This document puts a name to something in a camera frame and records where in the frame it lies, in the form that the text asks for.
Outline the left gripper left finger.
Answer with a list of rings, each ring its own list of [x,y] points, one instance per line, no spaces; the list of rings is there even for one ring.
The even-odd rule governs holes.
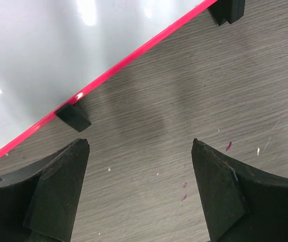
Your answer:
[[[70,241],[89,153],[76,139],[0,176],[0,241]]]

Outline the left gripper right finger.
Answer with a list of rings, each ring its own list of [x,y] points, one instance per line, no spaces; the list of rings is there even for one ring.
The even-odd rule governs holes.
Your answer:
[[[288,178],[197,139],[192,163],[211,241],[288,241]]]

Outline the pink framed whiteboard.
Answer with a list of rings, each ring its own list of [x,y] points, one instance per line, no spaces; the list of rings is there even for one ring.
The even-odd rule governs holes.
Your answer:
[[[0,1],[0,158],[212,1]]]

